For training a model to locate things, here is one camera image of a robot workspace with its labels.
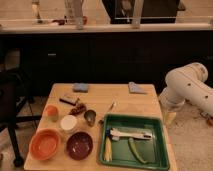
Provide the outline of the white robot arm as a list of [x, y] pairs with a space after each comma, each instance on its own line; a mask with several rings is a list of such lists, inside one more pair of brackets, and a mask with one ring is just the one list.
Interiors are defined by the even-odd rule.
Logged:
[[166, 74], [166, 87], [158, 96], [166, 126], [174, 121], [187, 100], [202, 110], [206, 120], [213, 119], [213, 88], [205, 84], [207, 78], [207, 68], [198, 62], [175, 68]]

